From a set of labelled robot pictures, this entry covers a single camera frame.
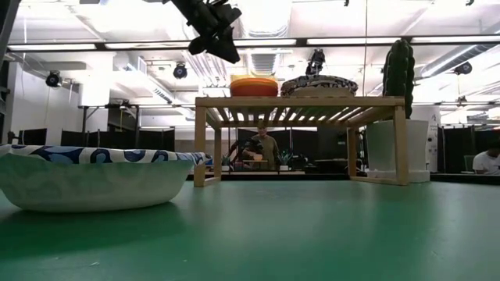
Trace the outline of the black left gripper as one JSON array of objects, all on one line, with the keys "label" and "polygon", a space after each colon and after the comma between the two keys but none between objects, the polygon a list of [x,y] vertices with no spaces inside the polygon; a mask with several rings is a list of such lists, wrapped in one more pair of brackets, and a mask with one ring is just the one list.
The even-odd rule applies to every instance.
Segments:
[{"label": "black left gripper", "polygon": [[188,51],[197,55],[206,50],[222,60],[235,64],[241,60],[231,33],[231,6],[226,0],[184,0],[187,24],[201,37],[191,40]]}]

